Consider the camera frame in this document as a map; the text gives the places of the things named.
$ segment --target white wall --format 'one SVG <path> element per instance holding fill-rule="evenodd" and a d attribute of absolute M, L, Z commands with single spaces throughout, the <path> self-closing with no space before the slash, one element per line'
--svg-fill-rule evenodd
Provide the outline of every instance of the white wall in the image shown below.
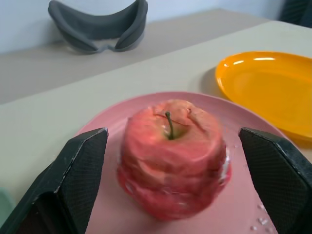
<path fill-rule="evenodd" d="M 134 0 L 59 0 L 86 13 L 106 15 Z M 0 53 L 59 39 L 47 13 L 49 0 L 0 0 Z M 284 0 L 148 0 L 148 22 L 214 7 L 276 19 Z"/>

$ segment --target table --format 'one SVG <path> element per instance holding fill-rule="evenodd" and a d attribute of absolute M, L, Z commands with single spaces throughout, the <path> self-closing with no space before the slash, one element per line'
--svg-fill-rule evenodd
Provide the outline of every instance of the table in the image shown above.
<path fill-rule="evenodd" d="M 312 57 L 312 30 L 215 9 L 152 23 L 135 50 L 79 55 L 57 43 L 0 56 L 0 186 L 19 201 L 67 140 L 103 109 L 158 91 L 225 98 L 214 69 L 250 50 Z M 312 161 L 312 149 L 301 149 Z"/>

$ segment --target apple stem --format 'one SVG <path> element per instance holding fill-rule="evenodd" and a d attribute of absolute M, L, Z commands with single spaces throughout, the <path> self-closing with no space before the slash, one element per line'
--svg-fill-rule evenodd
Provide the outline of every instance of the apple stem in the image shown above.
<path fill-rule="evenodd" d="M 174 127 L 172 125 L 172 121 L 170 118 L 170 112 L 169 111 L 166 112 L 166 117 L 167 117 L 167 120 L 168 120 L 169 126 L 170 126 L 169 140 L 173 140 L 174 139 Z"/>

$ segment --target yellow plate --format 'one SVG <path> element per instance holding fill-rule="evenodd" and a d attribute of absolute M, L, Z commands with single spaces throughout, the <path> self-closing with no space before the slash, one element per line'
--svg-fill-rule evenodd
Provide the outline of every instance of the yellow plate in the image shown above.
<path fill-rule="evenodd" d="M 312 141 L 312 59 L 252 51 L 227 57 L 216 69 L 222 92 L 290 137 Z"/>

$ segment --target pink plate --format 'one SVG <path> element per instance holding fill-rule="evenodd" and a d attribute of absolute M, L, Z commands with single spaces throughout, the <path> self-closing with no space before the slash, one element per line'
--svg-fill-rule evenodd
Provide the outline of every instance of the pink plate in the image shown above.
<path fill-rule="evenodd" d="M 166 223 L 147 215 L 123 192 L 117 183 L 116 168 L 127 119 L 142 108 L 169 99 L 190 101 L 222 121 L 233 177 L 216 201 L 202 213 L 187 220 Z M 276 234 L 254 190 L 237 136 L 243 126 L 285 137 L 267 121 L 236 104 L 187 92 L 135 97 L 98 114 L 78 132 L 101 127 L 107 127 L 109 132 L 101 184 L 86 234 Z"/>

